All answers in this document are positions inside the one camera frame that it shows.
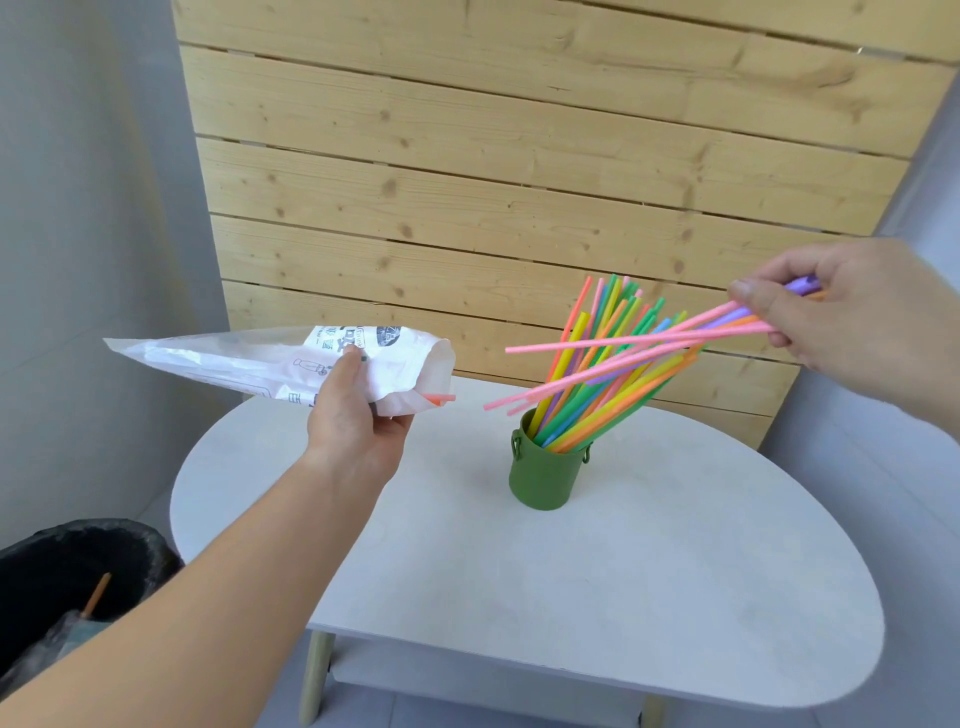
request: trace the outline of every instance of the wooden wall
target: wooden wall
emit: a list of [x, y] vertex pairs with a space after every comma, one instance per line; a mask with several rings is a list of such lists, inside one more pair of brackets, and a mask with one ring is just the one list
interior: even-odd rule
[[[523, 384], [548, 357], [503, 348], [588, 273], [696, 313], [869, 234], [960, 60], [948, 0], [173, 5], [231, 324], [403, 324]], [[657, 406], [755, 447], [798, 367], [713, 349]]]

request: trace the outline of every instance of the hand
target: hand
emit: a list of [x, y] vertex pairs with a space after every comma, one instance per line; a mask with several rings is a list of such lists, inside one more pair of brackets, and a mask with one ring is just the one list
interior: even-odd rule
[[[780, 285], [811, 273], [822, 302]], [[797, 248], [729, 292], [810, 369], [935, 425], [960, 419], [960, 296], [899, 240]]]
[[413, 419], [373, 415], [364, 394], [362, 353], [348, 346], [317, 395], [304, 458], [348, 488], [379, 495], [396, 473]]

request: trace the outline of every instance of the paper bag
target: paper bag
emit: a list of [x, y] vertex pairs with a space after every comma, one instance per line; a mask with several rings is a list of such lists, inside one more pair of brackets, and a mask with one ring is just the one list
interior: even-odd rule
[[310, 406], [344, 347], [353, 344], [367, 357], [367, 401], [383, 417], [434, 408], [422, 395], [450, 394], [455, 359], [449, 341], [407, 327], [255, 328], [104, 341], [164, 372]]

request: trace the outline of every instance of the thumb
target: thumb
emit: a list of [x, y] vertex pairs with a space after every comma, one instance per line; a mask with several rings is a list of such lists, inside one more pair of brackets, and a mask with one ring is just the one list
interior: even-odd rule
[[803, 336], [810, 320], [811, 306], [816, 306], [813, 301], [805, 301], [771, 280], [735, 280], [727, 292], [732, 299], [747, 306], [761, 320], [791, 339]]
[[356, 384], [360, 378], [360, 368], [363, 363], [363, 353], [352, 344], [344, 349], [343, 355], [333, 366], [333, 371], [326, 378], [326, 384], [333, 389], [348, 389]]

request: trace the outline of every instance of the oval table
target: oval table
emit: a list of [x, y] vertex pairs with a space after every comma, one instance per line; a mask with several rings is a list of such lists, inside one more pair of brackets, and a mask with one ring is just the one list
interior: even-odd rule
[[[883, 645], [860, 554], [789, 475], [722, 432], [644, 408], [592, 448], [570, 501], [510, 492], [513, 392], [455, 379], [329, 585], [301, 719], [342, 682], [589, 725], [662, 721], [667, 696], [804, 708]], [[302, 453], [305, 407], [256, 398], [190, 452], [170, 506], [190, 561]]]

